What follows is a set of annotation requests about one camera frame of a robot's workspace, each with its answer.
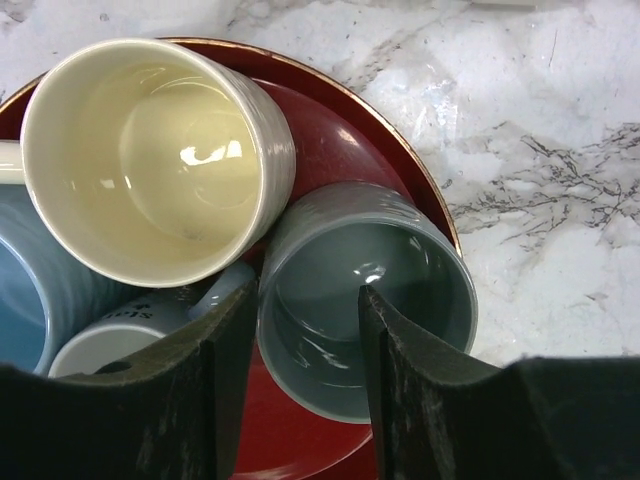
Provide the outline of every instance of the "mug rim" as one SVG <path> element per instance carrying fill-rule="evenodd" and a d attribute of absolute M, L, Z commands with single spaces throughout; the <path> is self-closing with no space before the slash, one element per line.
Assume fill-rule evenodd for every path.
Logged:
<path fill-rule="evenodd" d="M 74 248 L 74 245 L 82 245 L 82 243 L 78 242 L 78 240 L 74 238 L 73 235 L 68 234 L 65 229 L 60 229 L 55 221 L 51 221 L 51 216 L 48 215 L 47 212 L 49 211 L 49 209 L 53 208 L 53 206 L 44 205 L 35 192 L 33 179 L 38 177 L 37 173 L 35 173 L 37 171 L 37 165 L 35 165 L 32 161 L 25 161 L 26 159 L 32 157 L 29 154 L 29 151 L 30 144 L 33 140 L 30 138 L 31 134 L 28 133 L 28 130 L 33 123 L 32 118 L 37 118 L 34 117 L 34 115 L 37 115 L 38 110 L 41 108 L 41 97 L 43 96 L 43 94 L 45 94 L 47 90 L 49 90 L 53 85 L 64 81 L 64 76 L 69 65 L 82 63 L 95 54 L 105 55 L 107 52 L 114 48 L 127 48 L 127 46 L 153 48 L 156 51 L 168 55 L 169 57 L 178 57 L 181 60 L 186 61 L 189 64 L 190 68 L 193 68 L 194 70 L 206 75 L 209 79 L 212 79 L 218 86 L 220 86 L 224 90 L 225 94 L 229 95 L 235 107 L 242 114 L 243 120 L 247 125 L 249 133 L 251 135 L 251 139 L 253 141 L 253 146 L 256 151 L 260 174 L 256 205 L 254 207 L 250 221 L 247 222 L 245 228 L 241 231 L 241 233 L 228 244 L 231 247 L 228 248 L 228 252 L 225 255 L 220 256 L 220 258 L 218 258 L 217 260 L 215 260 L 214 255 L 211 255 L 211 257 L 214 258 L 211 262 L 206 262 L 206 266 L 199 268 L 197 271 L 190 271 L 188 274 L 184 274 L 179 277 L 163 277 L 160 279 L 145 278 L 141 280 L 139 277 L 134 277 L 127 274 L 123 275 L 120 272 L 113 271 L 98 257 L 79 254 L 76 251 L 77 249 Z M 225 77 L 223 73 L 225 70 L 229 69 L 224 65 L 221 65 L 213 60 L 209 60 L 183 46 L 176 45 L 165 40 L 125 37 L 103 40 L 79 49 L 71 55 L 67 56 L 60 63 L 55 65 L 41 78 L 26 107 L 24 119 L 22 121 L 20 130 L 20 149 L 22 153 L 23 169 L 25 172 L 25 185 L 27 191 L 29 192 L 29 196 L 31 197 L 31 200 L 34 204 L 34 207 L 36 208 L 40 218 L 42 218 L 43 223 L 47 226 L 47 229 L 56 238 L 56 240 L 78 261 L 88 266 L 92 270 L 100 273 L 101 275 L 104 275 L 105 277 L 119 282 L 127 283 L 129 285 L 151 288 L 177 287 L 202 280 L 203 278 L 206 278 L 207 276 L 215 272 L 219 272 L 220 270 L 234 262 L 236 259 L 238 259 L 245 251 L 247 246 L 251 244 L 253 236 L 260 228 L 260 219 L 265 215 L 265 211 L 267 209 L 265 200 L 265 197 L 267 195 L 267 189 L 265 188 L 265 138 L 263 132 L 261 132 L 258 128 L 255 116 L 251 112 L 251 109 L 248 107 L 250 99 L 247 98 L 240 89 L 236 88 L 232 84 L 232 82 L 230 82 Z"/>
<path fill-rule="evenodd" d="M 115 322 L 112 322 L 112 323 L 107 323 L 107 324 L 102 324 L 102 325 L 95 324 L 93 326 L 89 326 L 85 330 L 83 330 L 83 331 L 79 332 L 78 334 L 74 335 L 58 351 L 58 353 L 56 354 L 55 358 L 53 359 L 53 362 L 51 362 L 51 366 L 49 367 L 49 370 L 47 371 L 47 377 L 49 377 L 49 378 L 58 378 L 58 376 L 56 375 L 57 372 L 54 372 L 53 376 L 51 374 L 54 371 L 54 369 L 59 368 L 60 364 L 66 359 L 66 356 L 68 355 L 70 350 L 75 349 L 79 344 L 81 344 L 82 342 L 84 342 L 87 339 L 90 339 L 92 337 L 101 335 L 103 333 L 109 333 L 109 332 L 113 332 L 113 331 L 144 333 L 144 334 L 146 334 L 146 335 L 148 335 L 150 337 L 154 337 L 156 340 L 160 340 L 160 339 L 162 339 L 162 338 L 164 338 L 166 336 L 165 333 L 160 332 L 159 330 L 154 330 L 151 327 L 144 326 L 144 325 L 133 324 L 133 323 L 125 323 L 125 322 L 117 322 L 117 321 L 115 321 Z"/>
<path fill-rule="evenodd" d="M 404 197 L 400 196 L 402 201 L 406 204 L 406 200 Z M 416 210 L 421 217 L 430 222 L 428 217 L 416 209 L 413 205 L 410 205 L 411 208 Z M 352 423 L 352 424 L 368 424 L 370 423 L 369 417 L 345 417 L 342 415 L 337 415 L 333 412 L 328 412 L 323 410 L 316 405 L 310 403 L 307 399 L 300 396 L 297 392 L 291 389 L 288 384 L 280 377 L 276 369 L 274 368 L 274 364 L 271 361 L 269 354 L 267 353 L 267 348 L 264 346 L 264 319 L 265 319 L 265 304 L 267 301 L 271 303 L 273 301 L 275 295 L 275 287 L 277 284 L 278 275 L 281 273 L 285 264 L 291 260 L 304 246 L 308 245 L 311 241 L 320 238 L 322 235 L 327 234 L 331 231 L 334 231 L 339 228 L 343 228 L 349 225 L 356 224 L 379 224 L 379 225 L 389 225 L 392 227 L 402 228 L 405 231 L 410 231 L 412 233 L 417 233 L 421 236 L 421 238 L 426 239 L 427 241 L 433 242 L 441 251 L 445 251 L 447 257 L 452 261 L 453 265 L 455 265 L 456 270 L 461 274 L 464 284 L 467 287 L 466 292 L 468 294 L 471 316 L 470 316 L 470 324 L 469 324 L 469 333 L 467 336 L 467 342 L 464 347 L 463 352 L 469 353 L 474 344 L 477 326 L 478 326 L 478 297 L 477 291 L 471 279 L 471 274 L 469 269 L 465 265 L 462 258 L 458 255 L 455 250 L 455 247 L 449 243 L 449 241 L 444 237 L 441 232 L 433 226 L 434 231 L 427 231 L 424 228 L 420 228 L 419 224 L 410 222 L 402 217 L 394 216 L 388 214 L 387 212 L 379 212 L 379 211 L 367 211 L 367 212 L 357 212 L 357 213 L 346 213 L 341 215 L 338 218 L 324 221 L 322 223 L 317 223 L 308 230 L 305 230 L 300 236 L 296 237 L 295 240 L 292 240 L 289 245 L 287 245 L 286 249 L 283 252 L 278 254 L 278 261 L 276 264 L 268 272 L 266 278 L 263 275 L 260 283 L 260 298 L 259 298 L 259 309 L 258 309 L 258 324 L 256 328 L 256 340 L 258 343 L 258 348 L 262 355 L 262 359 L 264 361 L 269 374 L 273 378 L 274 382 L 295 402 L 302 405 L 307 410 L 320 415 L 324 418 L 328 418 L 331 420 Z"/>
<path fill-rule="evenodd" d="M 44 315 L 44 341 L 42 342 L 40 357 L 38 358 L 38 362 L 33 368 L 32 373 L 36 375 L 44 374 L 49 370 L 53 362 L 53 359 L 48 359 L 48 357 L 55 355 L 55 352 L 53 352 L 54 339 L 51 338 L 51 303 L 49 301 L 49 297 L 47 296 L 46 289 L 38 279 L 36 273 L 33 271 L 33 268 L 31 268 L 31 265 L 29 265 L 27 259 L 20 255 L 19 251 L 13 246 L 13 242 L 7 239 L 4 231 L 0 232 L 0 247 L 6 249 L 13 258 L 16 259 L 25 273 L 29 276 L 29 280 L 31 280 L 31 283 L 38 294 L 38 300 L 40 300 L 42 313 Z"/>

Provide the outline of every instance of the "mug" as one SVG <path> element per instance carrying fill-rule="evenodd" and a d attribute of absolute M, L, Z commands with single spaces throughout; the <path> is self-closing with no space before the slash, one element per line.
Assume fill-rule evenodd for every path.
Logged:
<path fill-rule="evenodd" d="M 367 284 L 463 352 L 475 337 L 467 267 L 399 193 L 347 182 L 302 197 L 267 248 L 256 336 L 275 382 L 340 422 L 370 422 L 358 325 L 358 291 Z"/>
<path fill-rule="evenodd" d="M 239 258 L 284 209 L 295 147 L 256 83 L 162 40 L 104 41 L 47 73 L 0 183 L 112 279 L 186 285 Z"/>
<path fill-rule="evenodd" d="M 23 186 L 0 185 L 0 363 L 46 374 L 67 340 L 140 292 L 78 262 Z"/>
<path fill-rule="evenodd" d="M 254 277 L 243 262 L 227 270 L 204 295 L 195 285 L 155 290 L 105 315 L 58 352 L 49 377 L 91 375 L 204 315 Z"/>

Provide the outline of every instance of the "red plate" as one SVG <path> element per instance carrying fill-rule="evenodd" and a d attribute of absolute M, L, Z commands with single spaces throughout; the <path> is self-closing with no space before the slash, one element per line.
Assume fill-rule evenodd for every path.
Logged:
<path fill-rule="evenodd" d="M 253 78 L 280 105 L 298 156 L 292 201 L 338 181 L 377 183 L 410 198 L 459 250 L 451 216 L 431 175 L 398 132 L 354 93 L 267 50 L 219 40 L 170 40 Z M 18 139 L 36 84 L 0 106 L 0 138 Z M 247 255 L 258 270 L 264 244 Z M 232 478 L 374 480 L 369 427 L 326 420 L 297 405 L 271 380 L 256 350 Z"/>

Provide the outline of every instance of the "plate rim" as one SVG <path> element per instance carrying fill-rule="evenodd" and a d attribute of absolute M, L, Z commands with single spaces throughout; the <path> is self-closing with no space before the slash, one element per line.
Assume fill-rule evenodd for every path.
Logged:
<path fill-rule="evenodd" d="M 246 51 L 251 51 L 257 53 L 262 56 L 271 57 L 279 62 L 288 63 L 289 65 L 303 70 L 306 73 L 313 75 L 324 83 L 329 84 L 334 89 L 340 91 L 343 95 L 350 97 L 353 101 L 358 103 L 362 108 L 364 108 L 372 117 L 374 117 L 378 123 L 380 123 L 402 146 L 402 148 L 409 154 L 412 158 L 413 162 L 418 166 L 418 169 L 426 178 L 429 186 L 433 190 L 438 203 L 440 204 L 440 208 L 442 209 L 445 220 L 447 222 L 447 227 L 451 232 L 451 236 L 453 237 L 453 246 L 458 252 L 460 257 L 463 257 L 462 249 L 460 248 L 460 238 L 458 236 L 458 230 L 456 229 L 455 223 L 453 221 L 453 217 L 447 206 L 447 203 L 444 200 L 444 196 L 442 195 L 442 190 L 436 183 L 435 179 L 427 169 L 426 165 L 420 159 L 418 153 L 411 147 L 409 142 L 400 134 L 400 132 L 387 120 L 380 112 L 378 112 L 375 108 L 373 108 L 368 102 L 366 102 L 362 97 L 360 97 L 357 93 L 353 92 L 349 88 L 342 85 L 337 80 L 329 77 L 328 75 L 322 73 L 321 71 L 315 69 L 314 67 L 310 67 L 298 60 L 294 60 L 291 57 L 286 55 L 282 55 L 280 53 L 273 52 L 269 49 L 256 47 L 254 45 L 248 45 L 241 42 L 231 41 L 231 40 L 221 40 L 216 38 L 207 38 L 207 37 L 180 37 L 180 36 L 170 36 L 170 37 L 160 37 L 160 40 L 165 40 L 171 43 L 179 43 L 179 44 L 187 44 L 187 45 L 215 45 L 223 48 L 239 48 Z M 0 104 L 0 115 L 15 101 L 17 101 L 20 97 L 22 97 L 28 90 L 34 88 L 38 85 L 42 77 L 44 77 L 45 73 L 38 75 L 36 78 L 28 82 L 26 85 L 15 91 L 9 98 L 7 98 L 3 103 Z"/>

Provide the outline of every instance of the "white marble surface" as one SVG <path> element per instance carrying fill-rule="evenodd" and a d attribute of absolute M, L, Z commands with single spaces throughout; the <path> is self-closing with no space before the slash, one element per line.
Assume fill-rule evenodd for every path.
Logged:
<path fill-rule="evenodd" d="M 546 0 L 533 11 L 453 0 L 0 0 L 0 92 L 123 35 L 212 36 L 302 60 L 389 118 L 442 186 L 478 287 L 475 355 L 634 355 L 637 25 L 636 0 Z"/>

